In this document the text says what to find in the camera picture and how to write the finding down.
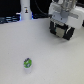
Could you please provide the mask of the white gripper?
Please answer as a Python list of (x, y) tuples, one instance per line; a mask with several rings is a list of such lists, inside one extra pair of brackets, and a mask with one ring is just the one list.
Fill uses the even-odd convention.
[(51, 3), (49, 7), (51, 20), (59, 24), (66, 24), (76, 29), (80, 29), (84, 21), (84, 11), (75, 7), (70, 11), (64, 11), (62, 7), (56, 3)]

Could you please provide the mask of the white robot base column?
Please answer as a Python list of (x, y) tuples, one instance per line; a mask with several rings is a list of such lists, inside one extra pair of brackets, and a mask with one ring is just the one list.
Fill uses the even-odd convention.
[(21, 19), (31, 20), (32, 12), (30, 9), (30, 0), (20, 0), (21, 3)]

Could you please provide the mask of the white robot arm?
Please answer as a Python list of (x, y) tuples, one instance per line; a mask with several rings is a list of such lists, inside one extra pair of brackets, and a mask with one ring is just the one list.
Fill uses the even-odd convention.
[(84, 8), (76, 3), (77, 0), (52, 0), (49, 7), (51, 20), (80, 29), (84, 22)]

